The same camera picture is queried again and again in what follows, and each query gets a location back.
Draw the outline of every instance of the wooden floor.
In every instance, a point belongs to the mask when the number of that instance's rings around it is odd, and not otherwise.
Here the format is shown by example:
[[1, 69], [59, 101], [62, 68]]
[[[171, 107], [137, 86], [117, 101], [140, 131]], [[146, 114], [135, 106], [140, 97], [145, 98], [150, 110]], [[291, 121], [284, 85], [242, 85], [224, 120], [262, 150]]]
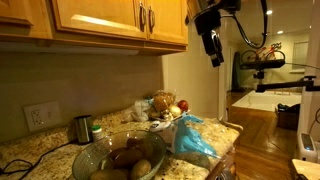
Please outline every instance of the wooden floor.
[[238, 179], [294, 179], [291, 159], [296, 147], [296, 131], [276, 127], [275, 112], [231, 106], [248, 92], [232, 92], [227, 97], [228, 121], [244, 128], [236, 142]]

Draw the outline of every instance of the electrical outlet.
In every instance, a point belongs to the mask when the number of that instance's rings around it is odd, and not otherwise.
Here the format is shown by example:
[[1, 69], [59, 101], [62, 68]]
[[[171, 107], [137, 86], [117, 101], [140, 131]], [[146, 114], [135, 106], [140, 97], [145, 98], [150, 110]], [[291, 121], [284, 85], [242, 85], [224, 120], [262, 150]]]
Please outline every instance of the electrical outlet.
[[61, 115], [57, 101], [26, 106], [23, 110], [30, 132], [61, 123]]

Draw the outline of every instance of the stainless steel canister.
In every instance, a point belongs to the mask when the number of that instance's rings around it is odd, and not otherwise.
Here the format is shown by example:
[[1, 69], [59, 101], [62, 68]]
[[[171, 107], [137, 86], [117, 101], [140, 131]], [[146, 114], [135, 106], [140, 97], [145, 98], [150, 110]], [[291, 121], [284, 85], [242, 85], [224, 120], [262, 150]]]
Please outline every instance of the stainless steel canister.
[[76, 121], [77, 137], [79, 144], [86, 144], [92, 141], [92, 120], [91, 115], [78, 116]]

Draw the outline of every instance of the granite countertop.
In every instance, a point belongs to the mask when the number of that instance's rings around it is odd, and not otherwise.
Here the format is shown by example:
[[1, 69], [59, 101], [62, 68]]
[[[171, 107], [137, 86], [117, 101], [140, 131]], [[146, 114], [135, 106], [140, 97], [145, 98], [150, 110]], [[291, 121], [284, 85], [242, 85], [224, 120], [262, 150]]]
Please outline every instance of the granite countertop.
[[[151, 121], [126, 122], [128, 119], [123, 111], [110, 113], [96, 118], [93, 123], [102, 126], [103, 135], [109, 135], [125, 130], [149, 130]], [[210, 135], [207, 142], [216, 150], [217, 155], [223, 157], [238, 138], [239, 132], [233, 128], [222, 125], [216, 119], [203, 118], [210, 126], [210, 131], [201, 126], [194, 127], [201, 135]], [[42, 154], [67, 144], [74, 140], [75, 132], [72, 126], [56, 128], [48, 132], [41, 132], [22, 139], [0, 144], [0, 167], [14, 159], [23, 159], [35, 164]], [[67, 144], [53, 152], [43, 156], [38, 166], [33, 169], [25, 179], [74, 179], [72, 176], [72, 164], [76, 156], [88, 145], [76, 143]], [[174, 155], [168, 154], [155, 179], [205, 179], [219, 161], [217, 159], [199, 155]], [[25, 164], [15, 163], [6, 171], [25, 168]], [[1, 175], [0, 179], [19, 179], [25, 172], [11, 175]]]

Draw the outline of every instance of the glass bowl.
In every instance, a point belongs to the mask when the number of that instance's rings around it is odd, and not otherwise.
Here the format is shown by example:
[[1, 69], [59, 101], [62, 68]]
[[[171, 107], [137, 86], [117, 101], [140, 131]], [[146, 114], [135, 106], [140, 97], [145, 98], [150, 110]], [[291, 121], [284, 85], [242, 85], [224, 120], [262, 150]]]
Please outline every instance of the glass bowl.
[[141, 180], [151, 179], [158, 171], [166, 154], [166, 144], [163, 139], [154, 132], [149, 131], [124, 131], [115, 133], [100, 139], [86, 147], [74, 160], [72, 174], [77, 180], [88, 180], [90, 175], [99, 169], [100, 162], [113, 150], [127, 147], [128, 139], [146, 138], [153, 146], [149, 158], [151, 170], [139, 178]]

